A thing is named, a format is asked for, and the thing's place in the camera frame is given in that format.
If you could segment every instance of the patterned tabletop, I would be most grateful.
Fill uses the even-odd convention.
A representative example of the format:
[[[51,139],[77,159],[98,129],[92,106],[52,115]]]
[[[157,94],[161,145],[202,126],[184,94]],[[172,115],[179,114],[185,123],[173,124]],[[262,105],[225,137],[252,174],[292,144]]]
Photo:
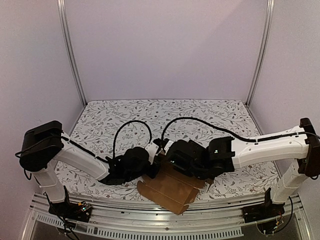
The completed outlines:
[[[156,139],[165,125],[177,117],[196,117],[243,137],[259,135],[245,106],[237,100],[103,100],[88,103],[71,137],[95,154],[111,157],[114,135],[123,123],[146,121],[152,130],[152,138]],[[169,127],[165,137],[174,141],[192,139],[206,147],[211,139],[224,136],[227,134],[200,122],[180,120]],[[144,147],[148,140],[144,125],[129,124],[118,136],[116,155],[124,154],[133,146]],[[63,162],[58,162],[55,171],[73,194],[148,201],[136,188],[140,178],[123,185],[107,186]],[[196,201],[263,193],[278,179],[273,162],[249,165],[217,177],[208,191],[207,187],[200,191]]]

